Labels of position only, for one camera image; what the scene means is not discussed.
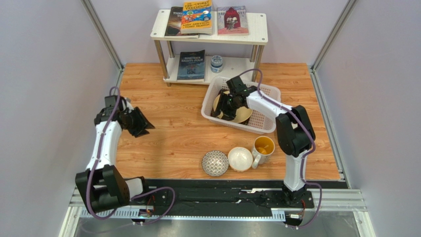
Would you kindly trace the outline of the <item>white perforated plastic basket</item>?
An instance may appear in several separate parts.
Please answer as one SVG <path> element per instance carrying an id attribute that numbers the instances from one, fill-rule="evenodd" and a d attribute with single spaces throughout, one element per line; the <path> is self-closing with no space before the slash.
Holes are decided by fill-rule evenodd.
<path id="1" fill-rule="evenodd" d="M 256 134 L 272 133 L 276 129 L 275 122 L 262 113 L 246 107 L 239 108 L 236 118 L 232 121 L 226 121 L 211 116 L 214 105 L 219 99 L 220 91 L 223 91 L 225 94 L 229 92 L 229 88 L 226 84 L 228 80 L 229 79 L 225 77 L 214 77 L 214 79 L 210 82 L 202 103 L 202 116 L 212 123 L 247 132 Z"/>

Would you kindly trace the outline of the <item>white small bowl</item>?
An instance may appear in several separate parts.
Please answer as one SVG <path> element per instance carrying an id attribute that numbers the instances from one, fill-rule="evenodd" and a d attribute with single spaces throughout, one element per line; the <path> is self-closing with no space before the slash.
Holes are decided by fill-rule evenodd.
<path id="1" fill-rule="evenodd" d="M 231 149 L 227 157 L 230 167 L 237 172 L 249 170 L 253 163 L 252 153 L 244 147 Z"/>

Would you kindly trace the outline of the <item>grey patterned small bowl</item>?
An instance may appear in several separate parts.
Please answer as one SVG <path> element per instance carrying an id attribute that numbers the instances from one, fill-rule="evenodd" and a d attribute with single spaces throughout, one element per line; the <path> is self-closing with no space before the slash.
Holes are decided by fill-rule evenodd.
<path id="1" fill-rule="evenodd" d="M 202 169 L 209 176 L 221 176 L 227 172 L 228 167 L 228 157 L 222 151 L 209 151 L 202 158 Z"/>

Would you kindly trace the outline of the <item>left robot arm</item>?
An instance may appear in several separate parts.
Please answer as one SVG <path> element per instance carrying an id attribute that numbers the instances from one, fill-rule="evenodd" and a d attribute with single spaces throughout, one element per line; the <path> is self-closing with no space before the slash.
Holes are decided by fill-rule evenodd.
<path id="1" fill-rule="evenodd" d="M 126 206 L 146 188 L 143 177 L 125 180 L 115 161 L 120 136 L 127 130 L 135 138 L 149 134 L 154 126 L 127 97 L 105 97 L 105 107 L 94 119 L 96 138 L 88 165 L 75 176 L 76 186 L 90 213 Z"/>

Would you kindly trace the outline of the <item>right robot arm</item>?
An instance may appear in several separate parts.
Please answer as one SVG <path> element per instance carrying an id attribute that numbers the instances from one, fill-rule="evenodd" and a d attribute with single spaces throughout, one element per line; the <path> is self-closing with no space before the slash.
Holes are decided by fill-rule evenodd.
<path id="1" fill-rule="evenodd" d="M 286 155 L 283 201 L 299 203 L 306 192 L 304 161 L 315 149 L 315 133 L 303 106 L 284 105 L 264 94 L 260 86 L 247 86 L 239 76 L 226 82 L 228 93 L 222 92 L 213 116 L 232 121 L 241 107 L 257 111 L 276 124 L 276 138 Z"/>

